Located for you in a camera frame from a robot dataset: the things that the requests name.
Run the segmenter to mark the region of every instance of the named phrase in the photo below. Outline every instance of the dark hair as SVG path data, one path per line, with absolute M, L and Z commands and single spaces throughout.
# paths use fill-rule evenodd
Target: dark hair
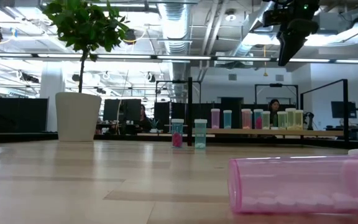
M 270 112 L 272 111 L 272 105 L 273 105 L 275 102 L 277 102 L 278 105 L 280 105 L 280 102 L 278 101 L 278 99 L 272 99 L 272 100 L 270 101 L 270 103 L 268 104 L 268 110 L 269 110 Z

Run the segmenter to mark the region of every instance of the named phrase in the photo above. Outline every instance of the tree trunk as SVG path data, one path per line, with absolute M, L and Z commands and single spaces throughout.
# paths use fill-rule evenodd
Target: tree trunk
M 82 78 L 83 78 L 83 75 L 84 75 L 84 67 L 85 67 L 85 60 L 86 60 L 86 57 L 84 55 L 86 55 L 87 52 L 83 52 L 83 56 L 81 58 L 81 70 L 80 70 L 80 84 L 78 84 L 78 92 L 79 93 L 82 93 Z

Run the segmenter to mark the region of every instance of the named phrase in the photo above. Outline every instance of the wooden shelf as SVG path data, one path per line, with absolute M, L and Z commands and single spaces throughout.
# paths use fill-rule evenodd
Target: wooden shelf
M 343 136 L 343 131 L 271 130 L 271 129 L 211 129 L 207 134 L 268 134 L 292 136 Z

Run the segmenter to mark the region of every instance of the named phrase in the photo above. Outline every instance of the blue container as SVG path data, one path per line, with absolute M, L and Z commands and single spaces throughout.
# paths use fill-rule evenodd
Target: blue container
M 196 119 L 195 123 L 195 145 L 196 149 L 205 149 L 206 146 L 206 122 L 205 119 Z
M 223 111 L 223 127 L 231 129 L 231 110 Z
M 172 119 L 172 146 L 173 147 L 181 147 L 183 144 L 182 136 L 183 136 L 183 119 Z
M 262 114 L 263 110 L 255 109 L 254 110 L 254 127 L 255 129 L 262 129 Z

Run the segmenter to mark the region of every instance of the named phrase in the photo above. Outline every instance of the pink plastic container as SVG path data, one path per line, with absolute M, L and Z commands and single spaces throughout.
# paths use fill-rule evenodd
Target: pink plastic container
M 211 109 L 211 128 L 219 129 L 221 110 Z
M 231 159 L 233 212 L 358 213 L 358 149 L 347 156 Z

